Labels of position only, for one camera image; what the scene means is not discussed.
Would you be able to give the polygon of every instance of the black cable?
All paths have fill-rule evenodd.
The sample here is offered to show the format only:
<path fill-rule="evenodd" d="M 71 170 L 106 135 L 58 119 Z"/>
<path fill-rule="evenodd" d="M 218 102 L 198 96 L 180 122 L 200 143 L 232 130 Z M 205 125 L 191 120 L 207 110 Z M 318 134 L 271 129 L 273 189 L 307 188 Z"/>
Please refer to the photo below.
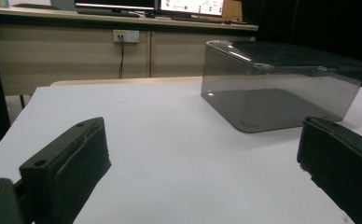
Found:
<path fill-rule="evenodd" d="M 19 95 L 19 98 L 21 99 L 21 109 L 24 109 L 26 107 L 26 103 L 24 102 L 24 96 Z"/>
<path fill-rule="evenodd" d="M 118 78 L 121 79 L 122 76 L 123 76 L 123 55 L 125 53 L 125 42 L 123 40 L 123 35 L 118 35 L 118 39 L 119 39 L 120 53 L 121 53 L 121 60 L 120 60 Z"/>

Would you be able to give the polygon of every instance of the electrical outlet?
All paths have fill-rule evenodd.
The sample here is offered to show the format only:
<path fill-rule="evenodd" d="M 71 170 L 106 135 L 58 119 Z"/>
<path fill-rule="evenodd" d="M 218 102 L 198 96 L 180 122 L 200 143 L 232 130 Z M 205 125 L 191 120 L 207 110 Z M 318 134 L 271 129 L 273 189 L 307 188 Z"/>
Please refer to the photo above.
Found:
<path fill-rule="evenodd" d="M 140 41 L 139 31 L 114 30 L 114 42 L 120 42 L 120 36 L 125 43 L 138 43 Z"/>
<path fill-rule="evenodd" d="M 138 43 L 140 41 L 140 32 L 126 31 L 126 42 Z"/>

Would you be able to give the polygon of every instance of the computer monitor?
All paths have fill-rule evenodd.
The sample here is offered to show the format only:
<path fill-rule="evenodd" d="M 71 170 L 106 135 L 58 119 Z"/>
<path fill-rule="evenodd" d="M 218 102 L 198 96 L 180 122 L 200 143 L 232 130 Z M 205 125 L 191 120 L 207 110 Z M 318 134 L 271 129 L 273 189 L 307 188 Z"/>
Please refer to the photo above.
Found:
<path fill-rule="evenodd" d="M 158 0 L 159 14 L 221 17 L 224 0 Z"/>
<path fill-rule="evenodd" d="M 155 1 L 156 0 L 76 0 L 76 8 L 77 12 L 82 14 L 128 16 L 128 11 L 154 11 Z"/>

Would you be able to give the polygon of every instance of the transparent plastic box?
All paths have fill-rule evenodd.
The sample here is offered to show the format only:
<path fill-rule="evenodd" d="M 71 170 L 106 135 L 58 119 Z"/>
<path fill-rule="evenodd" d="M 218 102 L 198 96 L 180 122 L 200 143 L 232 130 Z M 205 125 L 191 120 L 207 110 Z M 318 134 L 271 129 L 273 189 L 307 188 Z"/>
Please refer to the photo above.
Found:
<path fill-rule="evenodd" d="M 362 62 L 270 42 L 206 43 L 202 97 L 236 129 L 258 133 L 312 116 L 343 120 L 362 85 Z"/>

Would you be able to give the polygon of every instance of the monitor screen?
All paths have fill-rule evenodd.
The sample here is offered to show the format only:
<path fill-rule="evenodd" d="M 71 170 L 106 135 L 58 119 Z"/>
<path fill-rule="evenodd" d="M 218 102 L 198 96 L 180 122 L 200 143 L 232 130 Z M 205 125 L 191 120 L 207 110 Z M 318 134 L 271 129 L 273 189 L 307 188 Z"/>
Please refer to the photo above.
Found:
<path fill-rule="evenodd" d="M 155 9 L 155 0 L 76 0 L 76 7 L 153 11 Z"/>
<path fill-rule="evenodd" d="M 224 0 L 159 0 L 159 10 L 166 14 L 222 16 Z"/>

